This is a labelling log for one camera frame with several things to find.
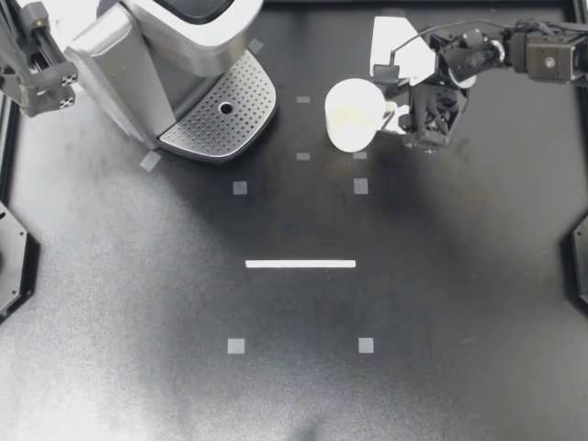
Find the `drip tray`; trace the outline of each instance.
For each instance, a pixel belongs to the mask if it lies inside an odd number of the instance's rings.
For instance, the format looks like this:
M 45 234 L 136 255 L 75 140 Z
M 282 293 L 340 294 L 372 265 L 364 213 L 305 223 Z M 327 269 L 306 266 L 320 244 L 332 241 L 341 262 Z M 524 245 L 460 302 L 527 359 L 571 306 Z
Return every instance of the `drip tray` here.
M 242 153 L 272 118 L 276 88 L 246 51 L 182 120 L 159 139 L 189 159 L 225 162 Z

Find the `black tabletop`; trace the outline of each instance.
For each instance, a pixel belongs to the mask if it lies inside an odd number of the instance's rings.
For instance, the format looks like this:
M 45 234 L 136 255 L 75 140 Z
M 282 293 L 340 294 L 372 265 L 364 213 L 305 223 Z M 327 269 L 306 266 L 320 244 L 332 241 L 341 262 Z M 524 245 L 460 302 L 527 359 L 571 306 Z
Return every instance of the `black tabletop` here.
M 252 36 L 280 108 L 221 167 L 164 153 L 146 173 L 85 95 L 23 120 L 10 207 L 42 250 L 36 295 L 0 326 L 3 440 L 586 439 L 588 326 L 560 251 L 588 206 L 576 92 L 490 72 L 446 151 L 382 135 L 339 153 L 324 97 L 367 77 L 391 12 L 265 10 Z M 244 265 L 327 258 L 357 268 Z

